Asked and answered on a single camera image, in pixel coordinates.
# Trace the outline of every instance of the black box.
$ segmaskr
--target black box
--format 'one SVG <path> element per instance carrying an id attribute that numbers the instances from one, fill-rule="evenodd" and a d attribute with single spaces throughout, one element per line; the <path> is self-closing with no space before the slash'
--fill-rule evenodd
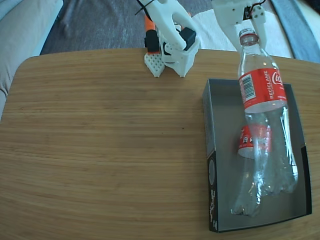
<path id="1" fill-rule="evenodd" d="M 245 123 L 237 80 L 210 79 L 203 93 L 206 155 L 209 188 L 209 227 L 217 233 L 261 227 L 312 213 L 311 183 L 307 149 L 294 93 L 285 84 L 289 106 L 292 148 L 298 168 L 298 183 L 293 193 L 265 196 L 257 216 L 231 214 L 232 181 L 242 179 L 235 164 L 239 135 Z"/>

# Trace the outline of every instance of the wooden table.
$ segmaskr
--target wooden table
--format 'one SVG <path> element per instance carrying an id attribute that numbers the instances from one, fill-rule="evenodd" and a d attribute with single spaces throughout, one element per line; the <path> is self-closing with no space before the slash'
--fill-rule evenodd
<path id="1" fill-rule="evenodd" d="M 237 77 L 235 52 L 201 50 L 186 78 L 153 78 L 144 49 L 33 57 L 0 126 L 1 240 L 264 240 L 320 235 L 320 65 L 276 58 L 298 103 L 313 214 L 209 232 L 202 93 Z"/>

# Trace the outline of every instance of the crushed plastic bottle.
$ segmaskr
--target crushed plastic bottle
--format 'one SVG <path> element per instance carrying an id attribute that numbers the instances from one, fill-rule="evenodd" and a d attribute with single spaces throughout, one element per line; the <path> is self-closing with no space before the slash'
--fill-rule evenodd
<path id="1" fill-rule="evenodd" d="M 254 217 L 259 212 L 261 196 L 254 183 L 254 144 L 248 126 L 241 129 L 237 161 L 243 161 L 242 180 L 231 213 Z"/>
<path id="2" fill-rule="evenodd" d="M 292 193 L 298 168 L 291 145 L 289 110 L 279 68 L 259 45 L 256 33 L 239 33 L 238 69 L 245 118 L 253 138 L 254 182 L 261 196 Z"/>

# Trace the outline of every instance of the red label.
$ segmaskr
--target red label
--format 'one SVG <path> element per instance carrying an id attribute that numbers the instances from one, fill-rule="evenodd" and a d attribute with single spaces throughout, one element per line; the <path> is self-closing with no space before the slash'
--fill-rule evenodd
<path id="1" fill-rule="evenodd" d="M 241 134 L 240 134 L 240 140 L 239 140 L 239 148 L 238 149 L 243 149 L 243 148 L 253 148 L 254 143 L 252 141 L 252 137 L 250 134 L 250 130 L 248 125 L 244 126 L 241 129 Z"/>
<path id="2" fill-rule="evenodd" d="M 252 136 L 256 139 L 258 149 L 271 152 L 271 127 L 254 124 L 250 126 L 250 129 Z"/>
<path id="3" fill-rule="evenodd" d="M 244 108 L 269 101 L 287 101 L 280 72 L 274 68 L 256 69 L 239 79 Z"/>

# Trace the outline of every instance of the bottle neck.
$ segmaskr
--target bottle neck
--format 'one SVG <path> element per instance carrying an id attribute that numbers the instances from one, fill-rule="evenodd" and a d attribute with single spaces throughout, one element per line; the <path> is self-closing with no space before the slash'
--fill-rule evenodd
<path id="1" fill-rule="evenodd" d="M 242 45 L 242 51 L 246 55 L 260 55 L 261 50 L 260 50 L 260 45 L 259 43 L 249 43 L 247 42 L 246 44 Z"/>

